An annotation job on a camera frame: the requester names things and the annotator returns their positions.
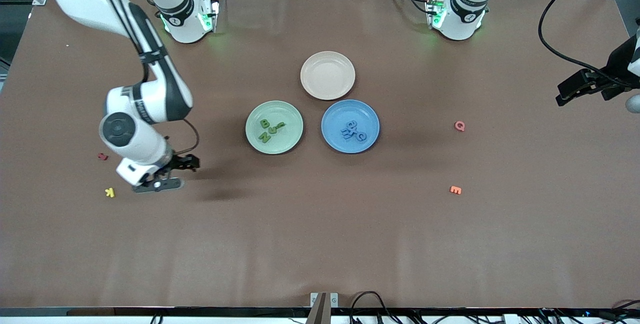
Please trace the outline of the brown table cover sheet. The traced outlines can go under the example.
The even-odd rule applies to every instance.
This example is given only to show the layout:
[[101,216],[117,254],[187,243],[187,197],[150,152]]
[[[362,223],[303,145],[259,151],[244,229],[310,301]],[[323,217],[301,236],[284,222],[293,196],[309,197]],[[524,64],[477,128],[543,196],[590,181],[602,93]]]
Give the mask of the brown table cover sheet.
[[[640,114],[626,95],[557,106],[577,67],[539,42],[549,1],[490,0],[457,42],[408,0],[227,0],[198,43],[162,34],[194,97],[201,169],[145,194],[98,130],[108,91],[142,76],[131,43],[54,0],[33,8],[0,94],[0,307],[295,307],[321,291],[348,305],[368,290],[391,307],[640,299]],[[355,67],[337,100],[300,80],[324,51]],[[342,100],[377,113],[367,151],[322,135]],[[303,119],[282,154],[245,134],[268,101]]]

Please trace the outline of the grey metal bracket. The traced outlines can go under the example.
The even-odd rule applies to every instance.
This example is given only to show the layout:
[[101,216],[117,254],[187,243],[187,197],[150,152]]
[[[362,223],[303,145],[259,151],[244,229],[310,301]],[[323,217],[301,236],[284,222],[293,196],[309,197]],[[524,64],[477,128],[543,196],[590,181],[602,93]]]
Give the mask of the grey metal bracket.
[[[320,292],[311,292],[310,294],[310,305],[312,307],[316,301],[316,299],[320,296]],[[332,308],[338,308],[339,306],[339,295],[337,292],[323,292],[326,295],[327,301],[329,301],[330,306]]]

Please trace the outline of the green plate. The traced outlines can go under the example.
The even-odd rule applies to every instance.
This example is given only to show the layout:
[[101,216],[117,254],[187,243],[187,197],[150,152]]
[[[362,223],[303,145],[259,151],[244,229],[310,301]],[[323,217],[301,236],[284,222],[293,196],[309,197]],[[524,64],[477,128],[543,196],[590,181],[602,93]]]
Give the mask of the green plate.
[[[261,133],[267,131],[259,123],[263,119],[268,120],[271,127],[276,127],[280,122],[285,123],[266,143],[258,139]],[[265,101],[256,106],[248,115],[245,125],[247,141],[256,151],[265,155],[281,155],[290,151],[301,140],[303,132],[304,120],[299,110],[281,100]]]

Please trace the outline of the blue plate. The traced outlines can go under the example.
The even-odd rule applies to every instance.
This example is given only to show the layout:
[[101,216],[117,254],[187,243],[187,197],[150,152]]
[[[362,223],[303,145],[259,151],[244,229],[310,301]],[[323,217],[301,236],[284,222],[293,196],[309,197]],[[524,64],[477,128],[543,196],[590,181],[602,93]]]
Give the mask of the blue plate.
[[[365,141],[358,141],[355,135],[343,138],[341,131],[347,129],[349,121],[357,121],[358,131],[366,134]],[[338,152],[355,155],[368,151],[380,135],[380,120],[375,110],[360,100],[341,100],[323,114],[321,133],[327,144]]]

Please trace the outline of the beige plate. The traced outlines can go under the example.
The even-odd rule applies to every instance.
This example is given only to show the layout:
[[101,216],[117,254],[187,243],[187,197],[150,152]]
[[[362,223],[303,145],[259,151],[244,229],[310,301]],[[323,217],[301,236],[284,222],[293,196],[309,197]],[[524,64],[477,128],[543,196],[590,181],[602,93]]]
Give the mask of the beige plate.
[[355,85],[355,66],[342,53],[317,52],[302,64],[299,74],[307,94],[322,101],[346,96]]

